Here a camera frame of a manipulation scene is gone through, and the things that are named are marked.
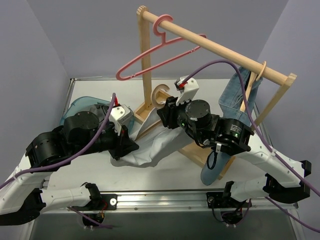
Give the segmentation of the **white garment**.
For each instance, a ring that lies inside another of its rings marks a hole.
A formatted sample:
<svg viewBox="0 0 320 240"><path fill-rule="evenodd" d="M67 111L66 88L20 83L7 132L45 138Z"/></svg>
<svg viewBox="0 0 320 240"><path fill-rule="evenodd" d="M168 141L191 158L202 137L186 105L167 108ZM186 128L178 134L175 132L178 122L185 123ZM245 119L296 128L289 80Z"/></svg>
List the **white garment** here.
<svg viewBox="0 0 320 240"><path fill-rule="evenodd" d="M193 142L193 139L181 127L168 129L163 127L162 124L138 139L139 134L142 134L158 120L160 120L160 117L157 114L157 109L153 108L142 125L135 123L129 137L137 143L139 149L130 152L119 160L110 158L110 163L115 167L155 167L163 158Z"/></svg>

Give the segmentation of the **beige hanger of white garment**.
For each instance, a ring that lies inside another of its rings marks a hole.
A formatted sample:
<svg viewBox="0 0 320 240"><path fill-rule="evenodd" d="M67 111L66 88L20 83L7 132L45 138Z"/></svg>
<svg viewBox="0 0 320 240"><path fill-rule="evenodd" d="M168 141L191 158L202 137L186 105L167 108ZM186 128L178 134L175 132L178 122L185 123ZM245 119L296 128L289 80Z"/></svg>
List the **beige hanger of white garment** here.
<svg viewBox="0 0 320 240"><path fill-rule="evenodd" d="M154 90L151 93L151 102L156 109L160 109L165 105L164 101L163 102L158 101L158 97L160 96L160 94L163 94L164 92L166 92L164 95L165 95L165 97L167 97L169 90L170 90L170 88L166 84L160 84L154 88ZM137 141L137 140L143 138L146 134L148 134L155 127L157 127L161 124L162 124L161 120L157 120L156 122L152 123L143 132L138 133L135 140Z"/></svg>

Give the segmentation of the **grey pleated skirt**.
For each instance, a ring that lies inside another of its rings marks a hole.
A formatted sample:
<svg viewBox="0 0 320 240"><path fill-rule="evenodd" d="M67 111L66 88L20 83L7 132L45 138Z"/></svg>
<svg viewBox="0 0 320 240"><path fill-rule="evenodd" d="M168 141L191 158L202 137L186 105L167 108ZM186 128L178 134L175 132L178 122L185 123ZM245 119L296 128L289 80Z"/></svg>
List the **grey pleated skirt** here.
<svg viewBox="0 0 320 240"><path fill-rule="evenodd" d="M88 111L95 114L100 122L105 119L106 112L103 104L93 104L89 106Z"/></svg>

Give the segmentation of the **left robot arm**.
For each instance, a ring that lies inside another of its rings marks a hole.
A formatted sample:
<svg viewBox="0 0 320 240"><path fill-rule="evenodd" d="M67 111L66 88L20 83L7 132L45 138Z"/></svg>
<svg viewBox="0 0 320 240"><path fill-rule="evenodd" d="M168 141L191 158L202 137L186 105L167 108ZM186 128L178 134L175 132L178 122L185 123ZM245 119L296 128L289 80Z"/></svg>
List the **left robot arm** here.
<svg viewBox="0 0 320 240"><path fill-rule="evenodd" d="M139 145L130 139L123 125L116 133L115 124L108 121L94 143L87 144L99 129L98 116L80 111L67 117L63 125L38 135L26 148L20 164L8 178L9 184L0 189L0 224L18 226L26 224L40 214L65 208L96 210L103 205L103 197L94 183L83 183L78 188L47 190L45 178L67 165L70 157L80 153L88 155L108 151L118 160L138 150Z"/></svg>

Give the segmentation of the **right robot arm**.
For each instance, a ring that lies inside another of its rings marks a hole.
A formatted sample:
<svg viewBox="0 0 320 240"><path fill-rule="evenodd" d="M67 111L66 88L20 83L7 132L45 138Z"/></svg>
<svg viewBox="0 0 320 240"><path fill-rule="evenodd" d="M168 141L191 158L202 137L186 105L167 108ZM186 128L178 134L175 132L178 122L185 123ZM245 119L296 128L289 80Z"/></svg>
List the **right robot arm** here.
<svg viewBox="0 0 320 240"><path fill-rule="evenodd" d="M250 127L233 118L222 118L210 112L204 100L178 104L168 97L157 108L164 127L181 128L202 149L211 149L213 158L207 167L218 165L218 155L227 154L248 161L265 175L248 181L228 181L222 193L223 203L234 206L252 198L269 197L284 204L293 204L310 197L311 189L303 179L311 174L311 163L296 161L275 149L269 149Z"/></svg>

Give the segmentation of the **beige hanger of denim skirt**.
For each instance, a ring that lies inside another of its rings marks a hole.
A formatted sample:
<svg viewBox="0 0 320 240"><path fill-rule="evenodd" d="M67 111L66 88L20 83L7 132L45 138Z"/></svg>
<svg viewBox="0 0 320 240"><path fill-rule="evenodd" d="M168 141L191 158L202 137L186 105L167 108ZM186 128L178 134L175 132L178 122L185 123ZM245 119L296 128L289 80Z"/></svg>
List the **beige hanger of denim skirt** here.
<svg viewBox="0 0 320 240"><path fill-rule="evenodd" d="M247 81L246 89L245 89L245 97L247 99L247 104L251 108L256 100L257 92L261 81L263 80L262 75L267 66L267 62L264 61L262 64L262 70L259 74L251 72L249 75L249 79Z"/></svg>

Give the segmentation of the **teal plastic basin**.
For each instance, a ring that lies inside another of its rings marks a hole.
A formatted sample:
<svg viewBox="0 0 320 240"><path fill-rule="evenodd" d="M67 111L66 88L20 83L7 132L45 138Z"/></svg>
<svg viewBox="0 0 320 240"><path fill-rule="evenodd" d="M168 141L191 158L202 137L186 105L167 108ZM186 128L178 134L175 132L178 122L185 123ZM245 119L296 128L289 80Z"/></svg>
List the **teal plastic basin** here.
<svg viewBox="0 0 320 240"><path fill-rule="evenodd" d="M71 103L69 109L61 117L59 124L63 125L66 118L72 117L75 114L77 114L78 112L83 112L83 111L89 112L89 106L96 105L96 104L105 105L105 107L104 107L105 114L107 113L109 105L110 105L109 101L95 98L95 97L91 97L91 96L83 96L83 97L77 98L76 100L74 100Z"/></svg>

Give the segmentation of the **wooden clothes rack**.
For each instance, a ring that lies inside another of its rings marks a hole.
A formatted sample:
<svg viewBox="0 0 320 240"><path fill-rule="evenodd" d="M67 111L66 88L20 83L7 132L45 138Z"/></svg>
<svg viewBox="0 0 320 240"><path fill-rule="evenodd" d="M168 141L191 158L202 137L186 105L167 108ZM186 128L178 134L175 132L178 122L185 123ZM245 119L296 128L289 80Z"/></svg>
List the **wooden clothes rack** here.
<svg viewBox="0 0 320 240"><path fill-rule="evenodd" d="M148 8L144 5L141 5L137 9L136 15L139 32L140 52L143 53L150 48L150 23L156 22L159 17L149 12ZM215 43L209 39L199 36L192 31L178 26L172 23L172 21L163 20L159 23L158 26L164 30L169 31L170 33L183 38L184 40L196 44L220 57L230 60L234 64L250 70L253 73L254 80L256 80L258 77L263 77L279 85L279 89L277 90L277 92L274 94L264 110L256 118L255 124L257 126L262 123L262 121L266 118L269 112L279 102L279 100L283 97L283 95L292 86L297 78L297 76L293 73L290 73L288 76L286 76L276 70L273 70L270 67L267 67L266 63L259 63L253 59L243 56L218 43ZM153 107L152 76L150 72L142 75L142 82L144 102L135 110L135 117L139 123L144 122Z"/></svg>

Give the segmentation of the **aluminium mounting rail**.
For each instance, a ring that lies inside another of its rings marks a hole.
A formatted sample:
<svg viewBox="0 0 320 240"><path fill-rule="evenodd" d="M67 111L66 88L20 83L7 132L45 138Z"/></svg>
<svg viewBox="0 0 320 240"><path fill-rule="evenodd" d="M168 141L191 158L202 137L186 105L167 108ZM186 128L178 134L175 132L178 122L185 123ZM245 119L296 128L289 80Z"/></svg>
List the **aluminium mounting rail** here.
<svg viewBox="0 0 320 240"><path fill-rule="evenodd" d="M247 200L243 204L235 200L225 200L221 191L186 190L186 191L146 191L146 192L102 192L97 200L67 200L58 198L57 194L43 196L46 206L41 213L54 212L68 207L84 213L99 212L184 212L207 211L211 209L232 211L248 206L271 210L274 205L265 198Z"/></svg>

